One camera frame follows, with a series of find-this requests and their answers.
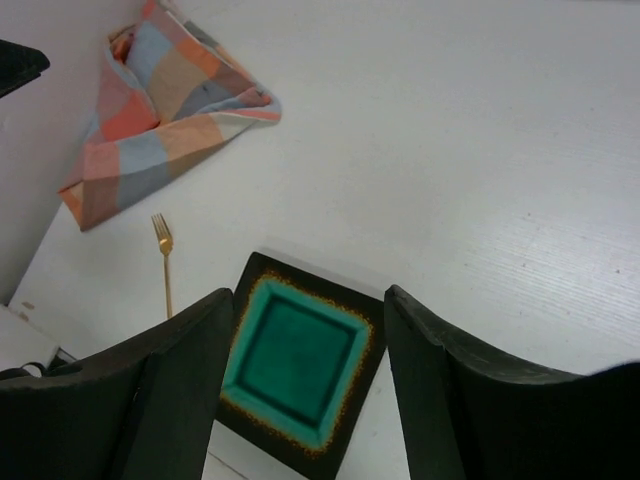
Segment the gold fork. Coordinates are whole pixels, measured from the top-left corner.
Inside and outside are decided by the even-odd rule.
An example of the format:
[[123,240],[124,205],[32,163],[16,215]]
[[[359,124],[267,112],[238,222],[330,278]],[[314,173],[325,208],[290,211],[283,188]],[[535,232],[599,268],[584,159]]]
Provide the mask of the gold fork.
[[160,213],[151,216],[151,221],[158,240],[159,251],[163,256],[164,289],[166,300],[167,318],[173,316],[173,305],[171,296],[171,280],[169,269],[169,256],[174,247],[174,241],[164,216]]

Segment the checkered orange blue cloth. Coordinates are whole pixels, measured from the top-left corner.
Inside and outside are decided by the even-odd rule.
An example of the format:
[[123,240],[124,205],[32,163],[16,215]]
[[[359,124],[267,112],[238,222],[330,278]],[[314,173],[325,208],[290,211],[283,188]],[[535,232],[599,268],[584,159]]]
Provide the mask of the checkered orange blue cloth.
[[170,1],[109,35],[93,120],[59,195],[88,231],[171,183],[281,106]]

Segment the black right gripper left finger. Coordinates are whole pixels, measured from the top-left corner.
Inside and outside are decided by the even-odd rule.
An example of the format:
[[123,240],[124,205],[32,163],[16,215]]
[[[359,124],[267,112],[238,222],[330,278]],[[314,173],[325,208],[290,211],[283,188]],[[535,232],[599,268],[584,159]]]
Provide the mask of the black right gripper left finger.
[[2,478],[201,478],[233,329],[220,288],[40,377],[3,372]]

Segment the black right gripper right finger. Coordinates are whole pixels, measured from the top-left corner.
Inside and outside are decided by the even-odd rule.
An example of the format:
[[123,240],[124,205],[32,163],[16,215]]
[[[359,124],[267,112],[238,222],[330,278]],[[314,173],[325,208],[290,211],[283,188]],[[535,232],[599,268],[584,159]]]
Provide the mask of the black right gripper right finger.
[[398,286],[385,335],[414,479],[635,479],[639,365],[545,367],[448,323]]

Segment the green black square plate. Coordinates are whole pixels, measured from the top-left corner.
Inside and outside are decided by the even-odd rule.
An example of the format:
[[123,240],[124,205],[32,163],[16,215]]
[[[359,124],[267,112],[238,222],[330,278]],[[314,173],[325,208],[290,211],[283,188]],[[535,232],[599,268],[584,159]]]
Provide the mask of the green black square plate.
[[337,476],[386,350],[382,301],[259,252],[216,419],[307,479]]

